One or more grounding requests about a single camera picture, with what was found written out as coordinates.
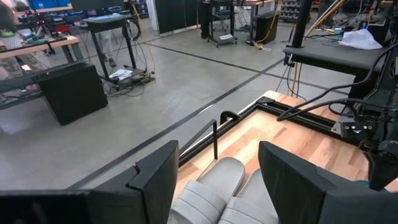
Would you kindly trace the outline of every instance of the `white cloth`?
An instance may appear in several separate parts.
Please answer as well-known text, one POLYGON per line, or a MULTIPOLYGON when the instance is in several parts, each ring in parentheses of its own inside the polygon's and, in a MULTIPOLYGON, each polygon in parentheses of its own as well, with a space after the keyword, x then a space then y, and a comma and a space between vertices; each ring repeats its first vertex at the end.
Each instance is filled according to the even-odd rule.
POLYGON ((382 45, 374 40, 372 34, 367 29, 345 32, 343 34, 343 39, 339 41, 339 44, 363 50, 374 50, 382 48, 382 45))

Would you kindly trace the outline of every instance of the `black speaker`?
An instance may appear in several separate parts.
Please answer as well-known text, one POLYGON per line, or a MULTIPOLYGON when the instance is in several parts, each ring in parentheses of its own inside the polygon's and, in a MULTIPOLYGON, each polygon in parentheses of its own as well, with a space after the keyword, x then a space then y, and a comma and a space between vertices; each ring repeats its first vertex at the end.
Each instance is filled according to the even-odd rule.
POLYGON ((94 65, 75 62, 36 76, 55 119, 66 125, 108 104, 94 65))
MULTIPOLYGON (((256 41, 262 40, 271 28, 272 20, 274 19, 275 11, 267 12, 262 15, 258 15, 256 20, 256 41)), ((271 33, 268 35, 267 39, 262 41, 262 44, 269 43, 276 38, 276 31, 278 27, 279 15, 276 15, 274 24, 271 28, 271 33)))

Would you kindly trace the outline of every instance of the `black partition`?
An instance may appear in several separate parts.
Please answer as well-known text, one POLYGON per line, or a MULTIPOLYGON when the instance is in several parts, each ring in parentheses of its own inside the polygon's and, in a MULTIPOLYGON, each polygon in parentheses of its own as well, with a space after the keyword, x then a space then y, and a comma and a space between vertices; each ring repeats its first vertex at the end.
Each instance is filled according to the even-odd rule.
POLYGON ((159 33, 196 25, 197 0, 154 0, 159 33))

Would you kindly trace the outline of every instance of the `wooden floor panel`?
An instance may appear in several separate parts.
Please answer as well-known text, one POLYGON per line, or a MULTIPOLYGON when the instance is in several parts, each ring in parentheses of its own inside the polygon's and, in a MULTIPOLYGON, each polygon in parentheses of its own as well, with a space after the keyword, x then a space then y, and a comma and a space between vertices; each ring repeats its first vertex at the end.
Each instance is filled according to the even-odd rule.
MULTIPOLYGON (((300 100, 268 91, 265 96, 287 105, 297 105, 300 100)), ((329 119, 337 119, 327 108, 313 111, 329 119)), ((367 178, 368 162, 355 146, 333 139, 290 121, 277 122, 276 117, 257 110, 218 139, 219 159, 234 157, 246 166, 246 179, 259 168, 257 158, 260 141, 269 141, 330 172, 349 180, 367 178)), ((194 157, 178 170, 175 197, 188 180, 199 178, 210 165, 214 165, 213 145, 194 157)), ((388 187, 398 190, 398 180, 388 187)))

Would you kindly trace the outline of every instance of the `concrete floor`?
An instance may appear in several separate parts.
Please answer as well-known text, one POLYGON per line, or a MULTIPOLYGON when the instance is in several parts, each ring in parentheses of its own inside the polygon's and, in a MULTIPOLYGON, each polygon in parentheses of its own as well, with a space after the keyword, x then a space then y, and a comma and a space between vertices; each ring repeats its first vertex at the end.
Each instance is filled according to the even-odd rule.
MULTIPOLYGON (((275 90, 285 70, 283 41, 291 24, 279 24, 267 52, 246 45, 242 34, 238 45, 216 48, 200 38, 199 30, 161 37, 147 26, 149 20, 144 22, 156 82, 131 93, 144 91, 141 96, 112 98, 106 108, 67 126, 58 125, 42 99, 0 111, 0 189, 95 187, 171 139, 184 145, 222 111, 238 112, 267 90, 275 90)), ((118 50, 113 44, 121 68, 129 64, 129 56, 120 32, 114 33, 121 46, 118 50)), ((76 35, 84 41, 87 33, 76 35)), ((87 40, 90 60, 101 70, 90 36, 87 40)), ((80 47, 87 57, 84 44, 80 47)), ((152 70, 148 48, 141 47, 152 70)), ((143 58, 140 48, 134 53, 143 58)), ((66 63, 60 49, 53 57, 36 57, 47 67, 66 63)), ((137 66, 145 67, 139 60, 137 66)), ((310 99, 353 78, 303 65, 299 95, 310 99)), ((285 78, 278 91, 287 92, 285 78)), ((347 92, 332 92, 320 101, 344 98, 347 92)))

